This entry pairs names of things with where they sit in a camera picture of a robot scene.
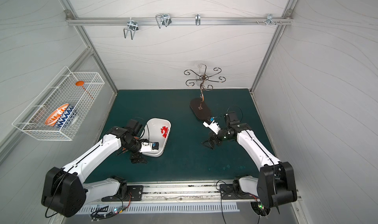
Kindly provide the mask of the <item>white plastic storage box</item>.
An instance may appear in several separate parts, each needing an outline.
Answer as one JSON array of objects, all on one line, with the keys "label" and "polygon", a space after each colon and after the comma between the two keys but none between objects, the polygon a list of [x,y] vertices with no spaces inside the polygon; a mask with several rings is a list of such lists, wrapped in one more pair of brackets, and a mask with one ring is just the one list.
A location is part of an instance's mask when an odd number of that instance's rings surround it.
[{"label": "white plastic storage box", "polygon": [[160,157],[165,149],[168,137],[163,138],[161,134],[161,128],[163,126],[169,127],[169,133],[171,131],[171,123],[168,120],[165,119],[159,119],[159,118],[152,118],[150,119],[146,126],[145,126],[145,134],[141,137],[142,140],[148,140],[146,142],[158,142],[159,143],[159,151],[155,154],[153,153],[142,153],[143,155],[150,156],[150,157]]}]

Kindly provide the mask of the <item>red sleeve pile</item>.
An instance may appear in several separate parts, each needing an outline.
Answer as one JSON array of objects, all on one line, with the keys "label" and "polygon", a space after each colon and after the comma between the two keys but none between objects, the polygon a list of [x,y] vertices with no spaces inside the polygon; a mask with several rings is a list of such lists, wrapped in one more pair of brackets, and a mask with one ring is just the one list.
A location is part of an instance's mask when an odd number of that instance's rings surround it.
[{"label": "red sleeve pile", "polygon": [[161,130],[162,137],[167,138],[168,133],[169,133],[169,127],[163,126],[160,130]]}]

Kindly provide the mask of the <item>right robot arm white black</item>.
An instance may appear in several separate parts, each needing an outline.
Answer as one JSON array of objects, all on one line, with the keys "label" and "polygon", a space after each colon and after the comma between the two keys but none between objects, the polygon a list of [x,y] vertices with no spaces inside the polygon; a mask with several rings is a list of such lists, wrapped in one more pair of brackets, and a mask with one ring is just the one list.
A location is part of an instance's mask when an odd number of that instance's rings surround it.
[{"label": "right robot arm white black", "polygon": [[243,176],[236,180],[236,188],[255,195],[266,208],[296,202],[298,199],[294,169],[289,162],[282,162],[257,138],[252,127],[242,123],[235,112],[224,115],[225,128],[214,117],[207,118],[203,125],[212,133],[203,145],[214,149],[224,141],[235,140],[249,155],[259,170],[257,178]]}]

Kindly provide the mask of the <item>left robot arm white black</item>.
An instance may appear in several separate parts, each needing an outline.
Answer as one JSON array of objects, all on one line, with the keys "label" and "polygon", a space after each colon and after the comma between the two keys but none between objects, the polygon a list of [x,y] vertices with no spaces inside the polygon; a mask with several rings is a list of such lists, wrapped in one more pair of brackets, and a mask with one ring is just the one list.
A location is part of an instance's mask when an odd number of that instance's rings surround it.
[{"label": "left robot arm white black", "polygon": [[85,204],[109,196],[124,199],[127,181],[112,176],[103,181],[86,183],[88,176],[112,153],[124,148],[139,154],[137,135],[142,124],[130,120],[125,127],[114,126],[103,138],[74,161],[62,168],[54,167],[45,176],[41,204],[65,217],[75,215]]}]

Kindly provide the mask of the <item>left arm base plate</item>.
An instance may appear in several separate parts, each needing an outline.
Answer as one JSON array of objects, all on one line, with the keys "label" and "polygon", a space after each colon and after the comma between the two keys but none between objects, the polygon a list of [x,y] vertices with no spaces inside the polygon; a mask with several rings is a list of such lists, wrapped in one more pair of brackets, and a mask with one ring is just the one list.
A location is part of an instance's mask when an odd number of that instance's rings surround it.
[{"label": "left arm base plate", "polygon": [[114,196],[107,196],[101,199],[102,202],[117,202],[117,201],[141,201],[143,195],[142,185],[127,185]]}]

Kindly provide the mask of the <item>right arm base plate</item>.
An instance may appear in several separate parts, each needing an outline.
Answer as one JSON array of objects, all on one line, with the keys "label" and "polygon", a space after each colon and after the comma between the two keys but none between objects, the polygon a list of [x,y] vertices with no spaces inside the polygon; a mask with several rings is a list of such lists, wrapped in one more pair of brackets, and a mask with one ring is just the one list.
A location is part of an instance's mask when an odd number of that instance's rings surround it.
[{"label": "right arm base plate", "polygon": [[258,196],[236,190],[231,184],[220,184],[218,187],[222,200],[254,200],[259,201]]}]

